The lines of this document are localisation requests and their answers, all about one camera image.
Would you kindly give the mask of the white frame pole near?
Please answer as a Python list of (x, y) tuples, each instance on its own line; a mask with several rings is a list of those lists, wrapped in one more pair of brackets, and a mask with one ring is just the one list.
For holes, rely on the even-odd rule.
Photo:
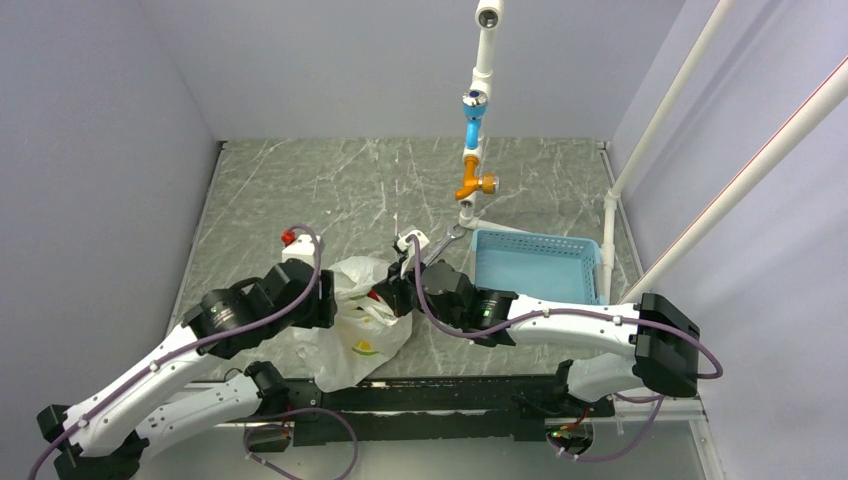
[(713, 228), (847, 98), (847, 60), (780, 125), (697, 217), (620, 299), (633, 303), (652, 290)]

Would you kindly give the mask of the white frame pole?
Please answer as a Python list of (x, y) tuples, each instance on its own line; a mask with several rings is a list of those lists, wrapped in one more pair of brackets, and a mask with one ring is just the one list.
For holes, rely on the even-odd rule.
[(615, 220), (621, 193), (627, 185), (635, 168), (639, 165), (650, 143), (658, 133), (662, 123), (671, 112), (683, 89), (694, 74), (701, 58), (705, 54), (718, 28), (723, 23), (728, 12), (734, 5), (732, 0), (720, 0), (716, 3), (713, 11), (705, 22), (703, 28), (696, 37), (692, 47), (688, 51), (684, 61), (676, 72), (671, 84), (666, 90), (663, 98), (657, 105), (645, 129), (640, 135), (634, 149), (627, 159), (618, 177), (611, 180), (610, 188), (604, 195), (603, 212), (603, 239), (601, 243), (601, 268), (599, 276), (600, 295), (608, 300), (612, 287), (612, 273), (615, 264)]
[(633, 303), (652, 290), (713, 228), (847, 98), (847, 60), (780, 125), (697, 217), (620, 299)]

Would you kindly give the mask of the white plastic shopping bag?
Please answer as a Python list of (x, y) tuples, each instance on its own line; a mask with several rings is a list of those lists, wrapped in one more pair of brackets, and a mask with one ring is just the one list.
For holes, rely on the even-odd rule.
[(389, 263), (367, 256), (340, 260), (334, 273), (337, 312), (328, 329), (296, 328), (295, 351), (324, 393), (357, 385), (395, 357), (412, 334), (412, 316), (397, 316), (369, 296), (386, 277)]

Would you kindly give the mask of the silver combination wrench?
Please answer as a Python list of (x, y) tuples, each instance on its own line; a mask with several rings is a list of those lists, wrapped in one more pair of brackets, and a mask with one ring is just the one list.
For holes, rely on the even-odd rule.
[(463, 238), (466, 235), (466, 232), (467, 229), (460, 224), (450, 226), (444, 237), (429, 248), (428, 253), (422, 262), (427, 266), (434, 263), (448, 246), (450, 246), (454, 241)]

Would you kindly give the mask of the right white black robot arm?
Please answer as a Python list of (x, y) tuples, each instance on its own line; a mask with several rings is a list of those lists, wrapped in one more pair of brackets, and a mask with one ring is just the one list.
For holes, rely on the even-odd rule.
[(666, 297), (645, 293), (636, 303), (557, 303), (513, 291), (484, 289), (449, 264), (403, 270), (393, 264), (372, 289), (397, 315), (414, 310), (442, 332), (478, 345), (561, 344), (596, 351), (565, 360), (551, 401), (574, 415), (604, 397), (636, 388), (691, 398), (698, 393), (700, 329)]

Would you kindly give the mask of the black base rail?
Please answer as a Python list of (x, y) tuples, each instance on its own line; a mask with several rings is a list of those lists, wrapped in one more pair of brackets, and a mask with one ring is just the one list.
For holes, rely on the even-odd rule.
[(287, 410), (296, 446), (367, 441), (511, 438), (542, 441), (549, 428), (611, 418), (606, 397), (587, 406), (560, 395), (553, 375), (406, 377), (364, 380), (324, 393), (313, 381), (288, 379)]

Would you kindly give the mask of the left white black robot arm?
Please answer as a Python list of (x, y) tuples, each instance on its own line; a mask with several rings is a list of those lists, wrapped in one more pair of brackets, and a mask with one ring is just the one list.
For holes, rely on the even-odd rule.
[(37, 416), (57, 451), (61, 479), (130, 479), (170, 447), (220, 423), (272, 420), (293, 406), (269, 361), (256, 361), (222, 385), (175, 400), (184, 386), (288, 327), (328, 328), (337, 308), (334, 274), (289, 259), (263, 278), (215, 289), (133, 370), (73, 406)]

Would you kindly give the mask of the white frame pole far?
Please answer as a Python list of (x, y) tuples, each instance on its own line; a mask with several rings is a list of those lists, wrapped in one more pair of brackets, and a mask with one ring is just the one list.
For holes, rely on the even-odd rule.
[(728, 12), (734, 5), (732, 0), (720, 0), (716, 3), (713, 11), (705, 22), (703, 28), (696, 37), (692, 47), (688, 51), (684, 61), (676, 72), (671, 84), (666, 90), (663, 98), (657, 105), (645, 129), (640, 135), (634, 149), (627, 159), (618, 177), (611, 180), (610, 188), (604, 195), (603, 212), (603, 239), (601, 243), (601, 268), (599, 276), (600, 295), (608, 300), (612, 287), (612, 273), (615, 264), (615, 220), (621, 193), (627, 185), (635, 168), (639, 165), (650, 143), (658, 133), (662, 123), (671, 112), (683, 89), (694, 74), (701, 58), (705, 54), (718, 28), (723, 23)]

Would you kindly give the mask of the light blue plastic basket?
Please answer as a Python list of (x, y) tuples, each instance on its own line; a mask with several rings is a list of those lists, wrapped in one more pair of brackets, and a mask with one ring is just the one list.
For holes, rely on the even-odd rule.
[(479, 229), (472, 237), (474, 283), (533, 298), (604, 305), (596, 271), (600, 248), (592, 239)]

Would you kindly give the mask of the white blue orange pipe stand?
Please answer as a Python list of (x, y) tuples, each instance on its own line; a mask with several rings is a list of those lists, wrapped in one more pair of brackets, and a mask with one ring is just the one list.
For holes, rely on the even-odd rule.
[(495, 47), (498, 29), (504, 23), (505, 2), (479, 1), (474, 13), (474, 23), (479, 29), (479, 39), (468, 89), (461, 97), (462, 111), (466, 119), (464, 146), (462, 151), (463, 173), (460, 187), (454, 193), (459, 205), (459, 225), (467, 230), (492, 229), (520, 232), (520, 229), (487, 221), (476, 212), (476, 200), (480, 195), (494, 195), (499, 179), (493, 173), (481, 173), (483, 152), (483, 118), (491, 103), (494, 72)]

